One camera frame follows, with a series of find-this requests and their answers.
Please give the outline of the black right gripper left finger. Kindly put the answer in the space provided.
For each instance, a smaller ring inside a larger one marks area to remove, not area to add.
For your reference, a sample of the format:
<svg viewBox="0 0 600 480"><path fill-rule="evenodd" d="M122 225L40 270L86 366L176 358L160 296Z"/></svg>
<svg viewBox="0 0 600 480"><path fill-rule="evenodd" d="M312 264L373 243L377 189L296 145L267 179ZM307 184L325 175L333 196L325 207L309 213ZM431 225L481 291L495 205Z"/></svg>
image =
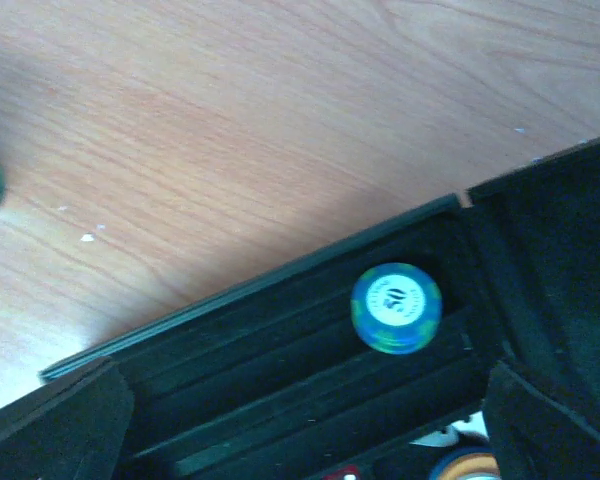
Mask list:
<svg viewBox="0 0 600 480"><path fill-rule="evenodd" d="M97 359L0 409L0 479L110 479L134 396Z"/></svg>

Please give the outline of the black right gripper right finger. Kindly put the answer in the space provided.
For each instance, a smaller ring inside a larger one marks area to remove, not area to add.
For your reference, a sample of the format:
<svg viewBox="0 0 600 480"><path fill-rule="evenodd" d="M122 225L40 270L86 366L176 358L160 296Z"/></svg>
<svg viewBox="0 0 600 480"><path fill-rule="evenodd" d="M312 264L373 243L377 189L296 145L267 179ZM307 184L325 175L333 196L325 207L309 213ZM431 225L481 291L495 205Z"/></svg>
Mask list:
<svg viewBox="0 0 600 480"><path fill-rule="evenodd" d="M500 360L482 411L503 479L600 479L600 406L592 397Z"/></svg>

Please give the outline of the white dealer button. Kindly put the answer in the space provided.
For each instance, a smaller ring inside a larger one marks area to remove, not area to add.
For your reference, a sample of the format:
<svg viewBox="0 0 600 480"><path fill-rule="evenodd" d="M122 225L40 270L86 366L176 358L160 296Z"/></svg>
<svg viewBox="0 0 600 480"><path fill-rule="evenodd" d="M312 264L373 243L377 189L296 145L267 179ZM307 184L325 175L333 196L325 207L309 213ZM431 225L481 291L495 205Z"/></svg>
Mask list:
<svg viewBox="0 0 600 480"><path fill-rule="evenodd" d="M496 480L501 472L489 436L479 431L448 426L440 431L445 453L428 474L430 480Z"/></svg>

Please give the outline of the blue chip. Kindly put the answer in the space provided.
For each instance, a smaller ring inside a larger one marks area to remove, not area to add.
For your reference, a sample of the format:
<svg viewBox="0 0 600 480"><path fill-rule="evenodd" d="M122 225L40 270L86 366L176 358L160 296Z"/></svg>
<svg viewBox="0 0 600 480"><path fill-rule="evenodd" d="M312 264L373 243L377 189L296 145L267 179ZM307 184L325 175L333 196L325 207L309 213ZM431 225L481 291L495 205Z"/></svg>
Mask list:
<svg viewBox="0 0 600 480"><path fill-rule="evenodd" d="M438 284L407 263L384 263L365 271L352 289L350 303L359 338L390 355L407 355L426 347L443 316Z"/></svg>

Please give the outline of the black poker set case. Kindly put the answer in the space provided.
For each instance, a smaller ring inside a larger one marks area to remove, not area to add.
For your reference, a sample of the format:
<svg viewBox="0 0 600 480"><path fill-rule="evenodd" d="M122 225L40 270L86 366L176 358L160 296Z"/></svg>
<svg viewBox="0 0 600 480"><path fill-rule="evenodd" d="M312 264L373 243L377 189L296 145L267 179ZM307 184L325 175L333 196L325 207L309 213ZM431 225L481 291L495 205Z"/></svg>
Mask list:
<svg viewBox="0 0 600 480"><path fill-rule="evenodd" d="M506 479L600 479L600 138L47 369L111 358L119 479L426 479L482 412Z"/></svg>

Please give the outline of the red die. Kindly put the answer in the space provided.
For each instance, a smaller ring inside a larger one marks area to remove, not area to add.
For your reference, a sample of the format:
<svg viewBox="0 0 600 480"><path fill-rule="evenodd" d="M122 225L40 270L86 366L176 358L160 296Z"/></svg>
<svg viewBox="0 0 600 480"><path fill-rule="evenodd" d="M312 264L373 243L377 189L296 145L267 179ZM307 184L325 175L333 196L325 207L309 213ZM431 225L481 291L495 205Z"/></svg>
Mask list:
<svg viewBox="0 0 600 480"><path fill-rule="evenodd" d="M362 480L360 469L356 465L342 466L324 477L324 480Z"/></svg>

